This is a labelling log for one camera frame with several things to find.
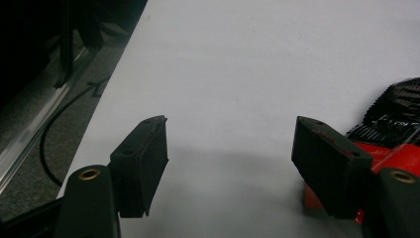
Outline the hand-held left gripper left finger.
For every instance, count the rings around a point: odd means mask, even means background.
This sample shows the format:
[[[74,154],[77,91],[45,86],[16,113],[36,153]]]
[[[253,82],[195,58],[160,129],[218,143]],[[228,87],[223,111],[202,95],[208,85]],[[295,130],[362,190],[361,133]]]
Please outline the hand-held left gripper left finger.
[[[145,119],[110,156],[117,208],[123,218],[150,214],[168,163],[165,123],[163,115]]]

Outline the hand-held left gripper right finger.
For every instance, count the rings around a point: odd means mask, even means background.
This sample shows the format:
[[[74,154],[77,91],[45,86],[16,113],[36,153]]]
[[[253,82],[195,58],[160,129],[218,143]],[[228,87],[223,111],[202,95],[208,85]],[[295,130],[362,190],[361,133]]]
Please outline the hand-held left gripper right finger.
[[[291,161],[330,216],[354,219],[372,156],[328,124],[298,116]]]

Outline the red and black soup packet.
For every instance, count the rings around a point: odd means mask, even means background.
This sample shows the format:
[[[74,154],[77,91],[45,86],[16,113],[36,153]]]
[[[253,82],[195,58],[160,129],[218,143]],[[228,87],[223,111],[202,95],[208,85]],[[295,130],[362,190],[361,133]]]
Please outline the red and black soup packet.
[[[343,136],[372,156],[354,219],[392,234],[420,236],[420,77],[388,86]],[[324,208],[307,183],[304,205]]]

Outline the white table sheet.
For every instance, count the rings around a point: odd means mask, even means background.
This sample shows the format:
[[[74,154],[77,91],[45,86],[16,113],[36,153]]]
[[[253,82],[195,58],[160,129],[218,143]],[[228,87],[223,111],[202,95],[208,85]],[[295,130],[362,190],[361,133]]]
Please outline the white table sheet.
[[[362,238],[304,213],[296,118],[347,132],[418,76],[420,0],[149,0],[72,167],[162,115],[168,164],[123,238]]]

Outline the black metal stand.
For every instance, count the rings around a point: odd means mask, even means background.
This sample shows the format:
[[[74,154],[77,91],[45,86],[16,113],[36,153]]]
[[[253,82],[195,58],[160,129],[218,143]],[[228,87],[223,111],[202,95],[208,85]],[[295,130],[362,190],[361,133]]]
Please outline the black metal stand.
[[[55,87],[60,88],[73,75],[73,31],[83,45],[96,52],[103,46],[94,0],[58,0],[60,3],[59,76]]]

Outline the aluminium floor rail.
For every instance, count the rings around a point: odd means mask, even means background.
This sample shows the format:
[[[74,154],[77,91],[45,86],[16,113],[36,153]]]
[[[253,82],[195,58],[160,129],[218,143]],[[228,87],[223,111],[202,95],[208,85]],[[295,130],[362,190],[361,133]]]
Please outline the aluminium floor rail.
[[[92,48],[83,48],[80,51],[73,61],[74,70],[68,80],[61,87],[57,87],[49,93],[42,107],[0,153],[0,195],[33,150],[49,119],[57,111],[64,97],[81,78],[98,52],[99,49]]]

